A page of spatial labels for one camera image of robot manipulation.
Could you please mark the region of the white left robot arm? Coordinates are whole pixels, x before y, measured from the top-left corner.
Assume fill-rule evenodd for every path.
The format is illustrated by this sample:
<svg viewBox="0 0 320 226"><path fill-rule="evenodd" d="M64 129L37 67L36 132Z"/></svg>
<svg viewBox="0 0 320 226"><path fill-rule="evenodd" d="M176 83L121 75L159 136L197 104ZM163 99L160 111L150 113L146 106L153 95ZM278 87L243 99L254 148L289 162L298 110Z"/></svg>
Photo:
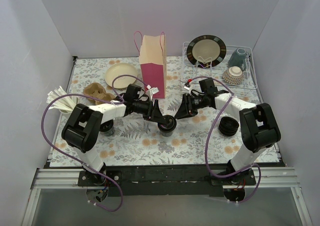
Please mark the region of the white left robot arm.
<svg viewBox="0 0 320 226"><path fill-rule="evenodd" d="M146 121L156 122L167 128L170 120L163 116L159 101L139 99L140 86L130 84L126 92L109 103L95 106L77 104L65 124L61 137L78 154L81 165L90 172L89 180L96 186L103 185L106 173L102 170L104 162L96 149L96 142L101 132L113 127L113 120L131 113L141 114Z"/></svg>

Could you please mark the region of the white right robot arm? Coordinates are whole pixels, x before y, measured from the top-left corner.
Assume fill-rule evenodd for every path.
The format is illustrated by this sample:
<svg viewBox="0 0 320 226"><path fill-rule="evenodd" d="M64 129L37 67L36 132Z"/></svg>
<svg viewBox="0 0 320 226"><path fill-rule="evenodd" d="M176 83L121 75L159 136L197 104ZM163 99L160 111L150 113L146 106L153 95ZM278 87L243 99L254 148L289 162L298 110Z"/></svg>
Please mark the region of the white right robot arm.
<svg viewBox="0 0 320 226"><path fill-rule="evenodd" d="M218 90L215 78L199 76L198 79L201 93L196 96L183 94L174 117L176 120L194 117L199 109L211 107L239 121L242 146L228 162L226 174L218 175L208 169L212 177L227 178L229 183L239 184L245 177L244 171L252 168L261 153L281 139L272 108L267 103L254 104L241 100L228 87Z"/></svg>

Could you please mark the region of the black printed coffee cup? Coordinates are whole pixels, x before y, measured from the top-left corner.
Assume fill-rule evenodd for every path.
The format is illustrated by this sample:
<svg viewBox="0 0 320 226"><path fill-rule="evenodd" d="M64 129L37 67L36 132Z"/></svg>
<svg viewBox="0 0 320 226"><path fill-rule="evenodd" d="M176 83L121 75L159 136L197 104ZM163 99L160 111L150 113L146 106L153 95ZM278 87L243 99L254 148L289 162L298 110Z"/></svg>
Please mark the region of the black printed coffee cup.
<svg viewBox="0 0 320 226"><path fill-rule="evenodd" d="M170 137L172 133L172 131L160 131L160 134L164 137Z"/></svg>

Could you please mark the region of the black plastic cup lid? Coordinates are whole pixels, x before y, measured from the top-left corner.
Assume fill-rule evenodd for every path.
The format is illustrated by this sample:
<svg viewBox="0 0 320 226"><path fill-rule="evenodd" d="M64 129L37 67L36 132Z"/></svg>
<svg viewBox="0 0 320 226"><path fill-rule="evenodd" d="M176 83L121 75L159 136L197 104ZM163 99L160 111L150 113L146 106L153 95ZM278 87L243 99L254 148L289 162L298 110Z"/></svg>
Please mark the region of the black plastic cup lid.
<svg viewBox="0 0 320 226"><path fill-rule="evenodd" d="M158 123L157 126L161 132L169 133L174 131L177 126L176 119L171 115L164 116L165 123Z"/></svg>

